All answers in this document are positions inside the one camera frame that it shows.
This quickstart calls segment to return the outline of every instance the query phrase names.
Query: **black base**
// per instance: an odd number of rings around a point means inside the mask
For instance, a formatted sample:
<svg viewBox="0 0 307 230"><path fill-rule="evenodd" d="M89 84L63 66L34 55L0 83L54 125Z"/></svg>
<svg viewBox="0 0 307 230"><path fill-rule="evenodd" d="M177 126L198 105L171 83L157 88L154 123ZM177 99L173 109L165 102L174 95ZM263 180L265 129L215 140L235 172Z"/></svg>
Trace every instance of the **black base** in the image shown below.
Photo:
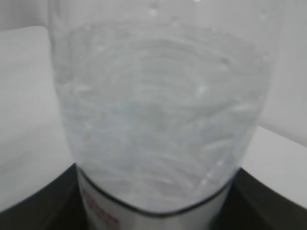
<svg viewBox="0 0 307 230"><path fill-rule="evenodd" d="M0 230L86 229L74 165L40 192L0 213ZM214 230L307 230L307 210L241 170Z"/></svg>

